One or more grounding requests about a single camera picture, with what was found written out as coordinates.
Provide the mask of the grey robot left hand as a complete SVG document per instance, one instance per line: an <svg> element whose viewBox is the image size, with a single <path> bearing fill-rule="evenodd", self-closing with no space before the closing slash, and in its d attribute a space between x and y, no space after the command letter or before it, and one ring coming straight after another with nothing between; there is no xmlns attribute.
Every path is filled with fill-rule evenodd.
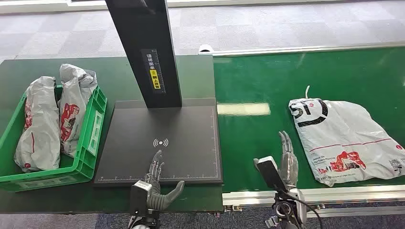
<svg viewBox="0 0 405 229"><path fill-rule="evenodd" d="M179 181L171 192L165 195L161 194L160 175L164 165L161 159L162 151L158 150L150 164L149 172L145 175L145 182L151 184L147 206L149 209L157 211L165 210L183 192L185 186L184 181Z"/></svg>

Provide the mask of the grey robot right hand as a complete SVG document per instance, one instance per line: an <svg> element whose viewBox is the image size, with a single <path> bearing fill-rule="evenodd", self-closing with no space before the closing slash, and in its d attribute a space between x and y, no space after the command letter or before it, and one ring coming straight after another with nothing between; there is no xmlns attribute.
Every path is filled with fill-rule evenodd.
<svg viewBox="0 0 405 229"><path fill-rule="evenodd" d="M253 163L269 188L277 191L289 191L297 186L298 160L289 135L285 131L278 133L281 139L281 164L277 166L272 156L254 158Z"/></svg>

